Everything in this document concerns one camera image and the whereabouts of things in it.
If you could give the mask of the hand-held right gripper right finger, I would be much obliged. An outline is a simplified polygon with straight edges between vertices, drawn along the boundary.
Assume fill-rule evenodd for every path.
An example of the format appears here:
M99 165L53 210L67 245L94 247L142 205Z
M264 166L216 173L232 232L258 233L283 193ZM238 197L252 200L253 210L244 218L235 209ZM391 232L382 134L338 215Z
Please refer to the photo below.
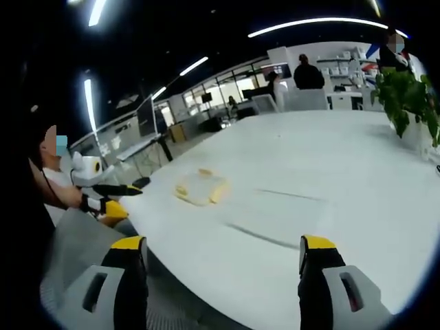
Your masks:
M324 237L301 236L299 278L301 329L383 329L393 318L379 287Z

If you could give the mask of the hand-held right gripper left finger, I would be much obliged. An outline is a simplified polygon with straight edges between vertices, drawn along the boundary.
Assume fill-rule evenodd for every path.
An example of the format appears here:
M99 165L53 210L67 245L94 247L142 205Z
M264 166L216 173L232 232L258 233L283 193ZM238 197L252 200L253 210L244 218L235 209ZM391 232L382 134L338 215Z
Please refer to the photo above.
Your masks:
M143 236L124 237L74 277L56 319L64 329L145 329L149 294Z

